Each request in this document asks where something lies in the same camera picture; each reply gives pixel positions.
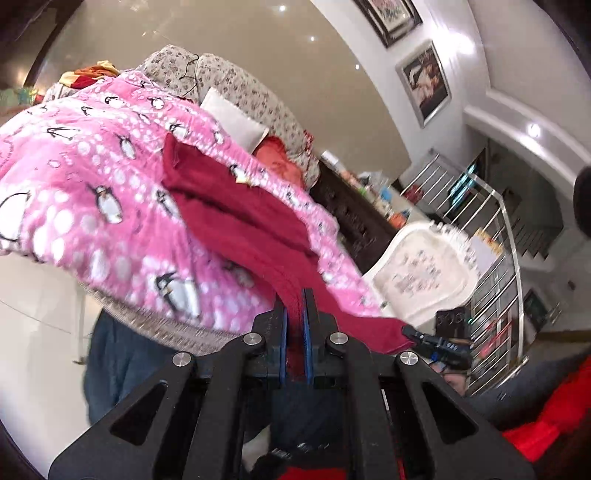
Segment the person's right hand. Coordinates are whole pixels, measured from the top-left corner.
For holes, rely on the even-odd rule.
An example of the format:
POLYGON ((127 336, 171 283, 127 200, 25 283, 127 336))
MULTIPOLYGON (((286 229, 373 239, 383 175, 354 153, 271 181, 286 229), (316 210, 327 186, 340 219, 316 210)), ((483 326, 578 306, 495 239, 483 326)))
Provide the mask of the person's right hand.
POLYGON ((431 368, 439 374, 460 396, 465 396, 468 389, 468 378, 465 371, 453 370, 442 362, 434 362, 431 368))

